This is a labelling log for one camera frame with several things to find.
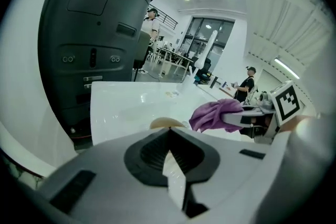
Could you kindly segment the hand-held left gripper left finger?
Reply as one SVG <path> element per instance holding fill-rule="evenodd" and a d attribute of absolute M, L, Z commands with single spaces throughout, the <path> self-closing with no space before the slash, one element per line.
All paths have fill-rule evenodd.
<path fill-rule="evenodd" d="M 184 223 L 166 187 L 139 182 L 126 168 L 129 146 L 152 134 L 143 131 L 99 143 L 52 173 L 38 190 L 50 205 L 79 223 Z"/>

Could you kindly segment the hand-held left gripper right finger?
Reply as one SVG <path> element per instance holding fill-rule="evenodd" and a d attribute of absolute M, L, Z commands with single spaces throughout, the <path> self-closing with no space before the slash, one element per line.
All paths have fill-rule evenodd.
<path fill-rule="evenodd" d="M 221 159 L 208 181 L 192 185 L 196 201 L 208 211 L 194 218 L 180 214 L 173 223 L 256 223 L 259 206 L 278 173 L 288 134 L 280 133 L 266 145 L 179 130 L 215 148 Z"/>

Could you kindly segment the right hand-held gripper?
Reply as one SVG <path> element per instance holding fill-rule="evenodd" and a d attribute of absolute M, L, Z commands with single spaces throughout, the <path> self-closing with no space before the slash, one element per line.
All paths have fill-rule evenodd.
<path fill-rule="evenodd" d="M 242 127 L 241 135 L 260 144 L 271 144 L 282 125 L 300 112 L 293 81 L 261 93 L 257 105 L 243 105 L 243 112 L 222 114 L 224 123 Z"/>

